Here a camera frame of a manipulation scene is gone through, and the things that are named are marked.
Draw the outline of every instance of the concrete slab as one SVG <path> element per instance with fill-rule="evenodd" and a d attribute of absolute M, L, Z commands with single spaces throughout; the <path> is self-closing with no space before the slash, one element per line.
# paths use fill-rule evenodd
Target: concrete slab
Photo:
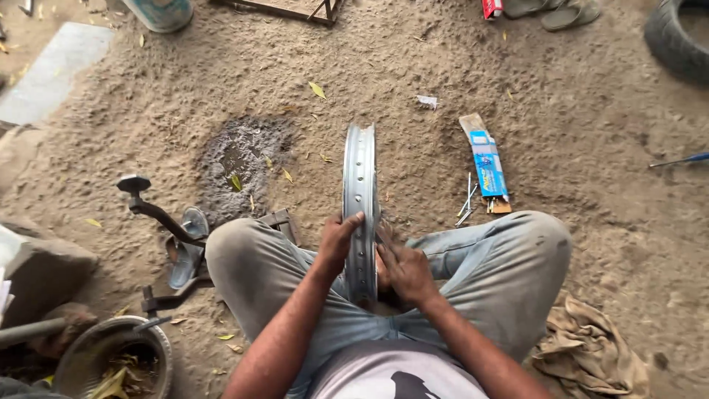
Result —
<path fill-rule="evenodd" d="M 74 75 L 99 61 L 114 32 L 101 26 L 66 22 L 17 84 L 0 97 L 0 121 L 34 124 L 64 101 Z"/>

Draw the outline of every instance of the silver rim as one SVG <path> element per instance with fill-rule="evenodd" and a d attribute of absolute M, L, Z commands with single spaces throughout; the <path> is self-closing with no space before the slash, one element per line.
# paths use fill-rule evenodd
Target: silver rim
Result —
<path fill-rule="evenodd" d="M 345 142 L 342 217 L 364 212 L 364 223 L 352 235 L 345 261 L 348 300 L 356 305 L 376 301 L 374 230 L 380 216 L 377 198 L 374 124 L 365 130 L 351 124 Z"/>

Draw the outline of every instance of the hand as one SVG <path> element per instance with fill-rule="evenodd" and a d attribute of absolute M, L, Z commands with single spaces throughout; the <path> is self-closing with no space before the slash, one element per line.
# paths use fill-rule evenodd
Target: hand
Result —
<path fill-rule="evenodd" d="M 420 309 L 428 300 L 440 296 L 423 251 L 391 243 L 377 245 L 376 251 L 389 272 L 391 286 L 404 302 Z"/>
<path fill-rule="evenodd" d="M 363 221 L 364 212 L 358 212 L 344 221 L 339 213 L 325 220 L 323 239 L 320 241 L 316 261 L 328 269 L 328 275 L 333 280 L 345 268 L 345 258 L 350 252 L 350 238 Z"/>

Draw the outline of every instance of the tire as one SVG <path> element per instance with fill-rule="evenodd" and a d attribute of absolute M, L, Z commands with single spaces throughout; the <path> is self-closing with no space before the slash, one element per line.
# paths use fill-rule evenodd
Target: tire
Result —
<path fill-rule="evenodd" d="M 709 86 L 709 49 L 682 29 L 681 6 L 709 9 L 709 0 L 662 0 L 645 24 L 645 41 L 653 56 L 674 75 Z"/>

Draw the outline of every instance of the wet patch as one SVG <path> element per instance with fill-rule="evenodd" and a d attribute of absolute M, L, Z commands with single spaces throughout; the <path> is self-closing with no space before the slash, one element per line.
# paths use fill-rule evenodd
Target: wet patch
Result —
<path fill-rule="evenodd" d="M 224 123 L 200 161 L 204 190 L 199 207 L 212 228 L 240 217 L 263 216 L 268 210 L 265 195 L 269 175 L 280 170 L 290 145 L 291 134 L 284 121 L 241 118 Z M 266 166 L 266 156 L 273 161 L 274 172 Z M 240 192 L 231 182 L 234 174 L 241 182 Z M 256 205 L 253 212 L 250 196 Z"/>

